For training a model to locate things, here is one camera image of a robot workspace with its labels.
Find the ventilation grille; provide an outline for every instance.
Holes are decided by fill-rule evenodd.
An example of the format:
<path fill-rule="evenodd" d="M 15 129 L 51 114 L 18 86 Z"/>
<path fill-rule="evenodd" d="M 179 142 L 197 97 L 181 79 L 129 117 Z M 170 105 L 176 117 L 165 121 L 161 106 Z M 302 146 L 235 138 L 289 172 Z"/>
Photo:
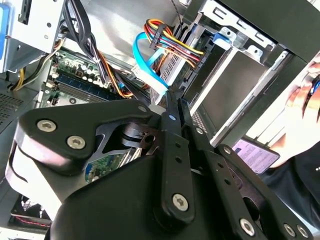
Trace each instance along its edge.
<path fill-rule="evenodd" d="M 166 83 L 168 82 L 168 77 L 170 77 L 172 70 L 174 69 L 177 61 L 178 61 L 177 56 L 173 56 L 168 63 L 168 66 L 165 68 L 163 74 L 161 74 L 160 78 L 165 81 Z"/>
<path fill-rule="evenodd" d="M 24 101 L 0 93 L 0 125 L 13 114 Z"/>
<path fill-rule="evenodd" d="M 201 128 L 206 134 L 208 133 L 207 129 L 206 129 L 204 123 L 202 122 L 200 115 L 197 111 L 195 111 L 194 114 L 192 115 L 192 122 L 193 122 L 193 125 L 196 125 L 199 128 Z"/>

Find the black metal bracket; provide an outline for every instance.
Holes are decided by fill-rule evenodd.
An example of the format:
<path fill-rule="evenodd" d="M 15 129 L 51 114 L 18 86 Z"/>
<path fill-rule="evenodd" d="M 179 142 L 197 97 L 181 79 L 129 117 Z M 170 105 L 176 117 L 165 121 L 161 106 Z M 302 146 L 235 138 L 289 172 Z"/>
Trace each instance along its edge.
<path fill-rule="evenodd" d="M 166 94 L 166 102 L 167 110 L 161 116 L 137 100 L 32 110 L 20 118 L 14 142 L 24 155 L 67 176 L 80 174 L 88 162 L 112 151 L 142 148 L 144 156 L 120 168 L 119 174 L 138 165 L 146 168 L 147 163 L 153 162 L 156 168 L 152 219 L 169 233 L 193 228 L 197 221 L 193 182 L 196 171 L 209 183 L 205 191 L 214 193 L 214 199 L 210 199 L 214 207 L 208 208 L 209 215 L 219 218 L 215 225 L 226 239 L 303 239 L 298 234 L 292 237 L 283 226 L 288 224 L 298 233 L 294 226 L 304 224 L 232 149 L 210 145 L 204 131 L 193 125 L 188 103 L 177 99 L 171 90 Z M 41 120 L 51 121 L 55 129 L 41 130 Z M 85 146 L 73 149 L 68 144 L 70 136 L 81 137 Z M 97 184 L 85 188 L 93 189 Z M 254 202 L 258 214 L 244 198 Z"/>

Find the metal panel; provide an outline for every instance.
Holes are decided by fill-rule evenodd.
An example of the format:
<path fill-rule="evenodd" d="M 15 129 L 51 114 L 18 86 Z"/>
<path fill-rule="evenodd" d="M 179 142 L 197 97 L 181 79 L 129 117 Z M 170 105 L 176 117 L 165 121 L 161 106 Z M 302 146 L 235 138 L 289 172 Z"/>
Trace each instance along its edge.
<path fill-rule="evenodd" d="M 177 17 L 171 0 L 82 0 L 90 18 L 91 30 L 95 35 L 98 48 L 134 66 L 132 43 L 143 32 L 147 19 L 158 18 L 170 25 Z M 179 12 L 186 10 L 174 0 Z M 79 52 L 75 42 L 68 41 L 65 46 Z M 140 43 L 140 51 L 151 56 L 153 51 L 148 41 Z"/>
<path fill-rule="evenodd" d="M 267 86 L 256 97 L 244 116 L 237 121 L 228 135 L 225 136 L 222 143 L 233 146 L 241 139 L 306 65 L 306 62 L 297 56 L 293 56 L 292 59 L 288 60 L 277 77 L 271 82 L 271 85 Z"/>
<path fill-rule="evenodd" d="M 51 53 L 65 0 L 32 0 L 27 23 L 19 21 L 25 0 L 4 0 L 11 7 L 8 35 L 31 47 Z"/>
<path fill-rule="evenodd" d="M 305 62 L 319 51 L 320 14 L 306 0 L 220 1 Z"/>
<path fill-rule="evenodd" d="M 35 105 L 37 91 L 23 88 L 7 92 L 6 84 L 0 80 L 0 180 L 5 169 L 16 129 L 15 119 Z"/>

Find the smartphone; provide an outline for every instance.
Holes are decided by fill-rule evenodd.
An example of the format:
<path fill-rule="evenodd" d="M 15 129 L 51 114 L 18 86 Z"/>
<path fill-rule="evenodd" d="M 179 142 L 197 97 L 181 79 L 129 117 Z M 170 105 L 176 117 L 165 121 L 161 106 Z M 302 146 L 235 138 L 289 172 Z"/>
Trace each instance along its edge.
<path fill-rule="evenodd" d="M 275 151 L 244 138 L 232 149 L 258 175 L 263 174 L 280 157 Z"/>

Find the silver screw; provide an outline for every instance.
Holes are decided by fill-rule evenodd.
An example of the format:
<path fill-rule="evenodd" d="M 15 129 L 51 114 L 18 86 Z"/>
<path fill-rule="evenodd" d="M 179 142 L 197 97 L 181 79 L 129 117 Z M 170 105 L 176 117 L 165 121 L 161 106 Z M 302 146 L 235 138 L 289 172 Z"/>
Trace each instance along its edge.
<path fill-rule="evenodd" d="M 57 129 L 57 125 L 53 121 L 50 121 L 50 120 L 38 121 L 36 126 L 38 127 L 38 129 L 40 129 L 41 131 L 46 132 L 46 133 L 51 133 Z"/>
<path fill-rule="evenodd" d="M 223 148 L 223 150 L 227 153 L 227 154 L 231 154 L 231 150 L 229 148 L 227 148 L 226 146 Z"/>
<path fill-rule="evenodd" d="M 179 193 L 176 193 L 175 195 L 173 195 L 172 202 L 173 202 L 173 205 L 175 205 L 176 208 L 182 212 L 187 211 L 189 208 L 187 199 Z"/>
<path fill-rule="evenodd" d="M 202 129 L 199 127 L 197 127 L 195 130 L 198 132 L 198 134 L 204 134 L 204 131 L 202 131 Z"/>
<path fill-rule="evenodd" d="M 309 237 L 308 233 L 302 226 L 297 225 L 296 227 L 298 228 L 298 231 L 301 233 L 302 236 L 304 236 L 306 239 Z"/>
<path fill-rule="evenodd" d="M 172 116 L 172 115 L 169 115 L 169 118 L 170 118 L 171 120 L 173 120 L 173 121 L 176 120 L 176 118 L 175 118 L 174 116 Z"/>
<path fill-rule="evenodd" d="M 144 113 L 147 112 L 147 109 L 145 107 L 143 107 L 143 106 L 139 106 L 138 108 L 139 108 L 139 110 L 141 110 Z"/>
<path fill-rule="evenodd" d="M 290 234 L 290 236 L 295 237 L 296 233 L 295 231 L 292 229 L 292 227 L 290 227 L 288 224 L 284 224 L 284 229 L 287 231 L 288 234 Z"/>
<path fill-rule="evenodd" d="M 66 143 L 70 148 L 77 150 L 83 149 L 86 146 L 86 141 L 80 136 L 70 136 L 66 140 Z"/>
<path fill-rule="evenodd" d="M 248 234 L 250 237 L 253 237 L 255 235 L 255 229 L 254 226 L 252 226 L 252 224 L 244 218 L 240 219 L 240 226 L 242 228 L 242 230 Z"/>

